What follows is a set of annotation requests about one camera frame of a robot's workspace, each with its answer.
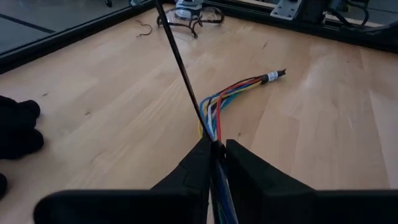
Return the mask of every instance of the wooden table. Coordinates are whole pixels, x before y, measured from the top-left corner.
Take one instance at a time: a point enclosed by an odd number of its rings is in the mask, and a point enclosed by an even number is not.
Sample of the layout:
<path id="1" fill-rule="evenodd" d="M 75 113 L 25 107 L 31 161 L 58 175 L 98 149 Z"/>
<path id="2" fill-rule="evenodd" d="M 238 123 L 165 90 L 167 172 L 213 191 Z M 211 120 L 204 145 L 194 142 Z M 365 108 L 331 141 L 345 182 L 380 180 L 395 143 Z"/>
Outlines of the wooden table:
<path id="1" fill-rule="evenodd" d="M 0 76 L 36 100 L 45 147 L 1 161 L 0 223 L 30 223 L 63 189 L 148 189 L 198 140 L 197 119 L 155 9 Z M 152 24 L 149 36 L 136 20 Z M 398 56 L 227 17 L 176 40 L 198 99 L 287 68 L 223 111 L 234 138 L 316 189 L 398 187 Z"/>

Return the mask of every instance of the cable connector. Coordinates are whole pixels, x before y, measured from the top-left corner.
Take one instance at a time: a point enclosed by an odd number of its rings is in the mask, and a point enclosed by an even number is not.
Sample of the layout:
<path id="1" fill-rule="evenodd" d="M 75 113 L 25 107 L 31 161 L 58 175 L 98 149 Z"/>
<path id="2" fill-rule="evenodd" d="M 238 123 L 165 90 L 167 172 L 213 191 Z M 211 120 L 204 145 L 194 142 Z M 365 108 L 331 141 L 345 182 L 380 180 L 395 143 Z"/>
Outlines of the cable connector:
<path id="1" fill-rule="evenodd" d="M 267 82 L 271 82 L 274 81 L 275 79 L 283 76 L 286 74 L 286 69 L 280 70 L 280 71 L 276 71 L 276 72 L 270 72 L 268 74 L 265 74 L 262 78 L 261 78 L 261 85 L 265 84 Z"/>

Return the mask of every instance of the wire label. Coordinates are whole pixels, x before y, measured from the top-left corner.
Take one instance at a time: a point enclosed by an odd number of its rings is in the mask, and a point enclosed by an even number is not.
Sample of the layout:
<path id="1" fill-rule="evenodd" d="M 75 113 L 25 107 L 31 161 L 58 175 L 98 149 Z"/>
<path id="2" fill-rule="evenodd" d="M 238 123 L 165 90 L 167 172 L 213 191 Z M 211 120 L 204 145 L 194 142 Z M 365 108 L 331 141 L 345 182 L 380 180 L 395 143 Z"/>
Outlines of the wire label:
<path id="1" fill-rule="evenodd" d="M 274 81 L 275 79 L 278 78 L 278 72 L 270 72 L 267 74 L 268 75 L 268 81 Z"/>

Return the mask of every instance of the black 3d printed part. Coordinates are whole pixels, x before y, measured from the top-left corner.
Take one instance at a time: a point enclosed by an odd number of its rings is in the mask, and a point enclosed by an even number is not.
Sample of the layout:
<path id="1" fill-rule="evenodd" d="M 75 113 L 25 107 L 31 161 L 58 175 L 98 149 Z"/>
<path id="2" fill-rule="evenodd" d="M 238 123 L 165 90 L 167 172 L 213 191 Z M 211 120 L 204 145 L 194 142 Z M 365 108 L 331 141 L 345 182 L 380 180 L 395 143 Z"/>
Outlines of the black 3d printed part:
<path id="1" fill-rule="evenodd" d="M 398 190 L 313 190 L 227 140 L 229 188 L 240 223 L 398 223 Z"/>
<path id="2" fill-rule="evenodd" d="M 43 198 L 36 224 L 206 223 L 210 142 L 203 138 L 150 190 L 67 190 Z"/>

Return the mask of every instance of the metal bracket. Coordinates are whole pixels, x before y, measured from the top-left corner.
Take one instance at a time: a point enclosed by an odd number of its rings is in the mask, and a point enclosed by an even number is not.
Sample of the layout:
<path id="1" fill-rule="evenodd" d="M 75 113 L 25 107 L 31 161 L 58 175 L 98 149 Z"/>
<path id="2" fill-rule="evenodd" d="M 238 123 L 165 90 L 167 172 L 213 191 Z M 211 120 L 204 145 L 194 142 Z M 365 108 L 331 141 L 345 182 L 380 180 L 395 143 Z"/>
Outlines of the metal bracket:
<path id="1" fill-rule="evenodd" d="M 280 0 L 275 9 L 272 10 L 271 16 L 291 21 L 297 15 L 301 2 L 302 0 Z"/>

